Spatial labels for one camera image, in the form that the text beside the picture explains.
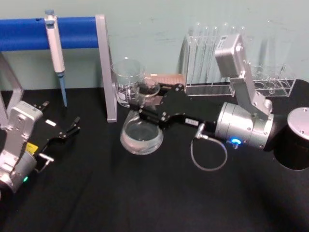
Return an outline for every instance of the black tablecloth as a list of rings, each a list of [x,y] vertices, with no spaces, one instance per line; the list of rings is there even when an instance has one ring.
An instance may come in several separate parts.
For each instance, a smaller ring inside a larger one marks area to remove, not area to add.
[[[181,125],[164,133],[156,152],[135,156],[119,141],[128,109],[118,106],[118,122],[107,123],[102,89],[68,89],[67,96],[64,110],[60,90],[25,92],[28,103],[49,100],[45,116],[62,126],[80,116],[81,132],[50,147],[55,162],[0,203],[2,231],[309,231],[309,169],[289,170],[271,152],[228,147],[226,165],[203,172],[190,158],[195,129]],[[274,113],[308,106],[309,83],[297,80],[289,98],[271,100]],[[208,165],[203,156],[214,157],[216,147],[204,145],[195,151]]]

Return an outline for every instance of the yellow warning label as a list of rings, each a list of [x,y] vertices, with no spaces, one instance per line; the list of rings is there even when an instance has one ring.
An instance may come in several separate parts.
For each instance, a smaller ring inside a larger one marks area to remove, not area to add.
[[[34,152],[36,152],[36,150],[38,149],[39,147],[34,145],[34,144],[31,144],[31,143],[27,143],[27,147],[26,147],[26,151],[31,153],[31,154],[34,154]]]

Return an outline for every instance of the cable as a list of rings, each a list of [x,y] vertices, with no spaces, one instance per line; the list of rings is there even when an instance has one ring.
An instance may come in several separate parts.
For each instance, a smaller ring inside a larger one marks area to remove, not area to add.
[[[204,168],[204,167],[200,166],[197,163],[197,161],[195,160],[194,155],[193,155],[193,141],[194,141],[194,139],[191,140],[191,158],[192,158],[192,161],[193,161],[193,163],[195,164],[196,167],[198,167],[199,169],[201,169],[203,171],[206,171],[206,172],[213,172],[213,171],[219,170],[220,168],[222,168],[225,165],[225,163],[227,161],[227,149],[226,149],[226,147],[224,146],[224,144],[221,141],[219,141],[217,139],[213,139],[213,138],[207,137],[207,139],[206,138],[204,138],[204,139],[210,140],[210,141],[212,141],[212,142],[214,142],[214,143],[216,143],[216,144],[218,144],[218,145],[220,145],[222,147],[222,149],[225,152],[225,159],[224,159],[223,163],[221,165],[219,165],[218,167],[216,167],[216,168]]]

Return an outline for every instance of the wall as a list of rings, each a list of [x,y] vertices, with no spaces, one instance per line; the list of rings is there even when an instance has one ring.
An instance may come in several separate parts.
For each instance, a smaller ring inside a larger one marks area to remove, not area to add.
[[[277,58],[309,81],[308,6],[306,0],[9,0],[0,18],[43,17],[50,8],[58,16],[105,14],[112,59],[136,58],[149,73],[177,72],[183,37],[194,22],[244,25],[255,37],[270,31],[277,38],[289,35],[277,46]],[[58,87],[48,51],[5,56],[26,89]],[[101,85],[96,49],[66,50],[64,56],[68,88]]]

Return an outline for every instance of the blue foam padding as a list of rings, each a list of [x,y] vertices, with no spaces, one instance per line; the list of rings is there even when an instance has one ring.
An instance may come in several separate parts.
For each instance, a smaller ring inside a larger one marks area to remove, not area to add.
[[[95,17],[58,18],[63,49],[97,48]],[[0,51],[49,49],[43,18],[0,20]]]

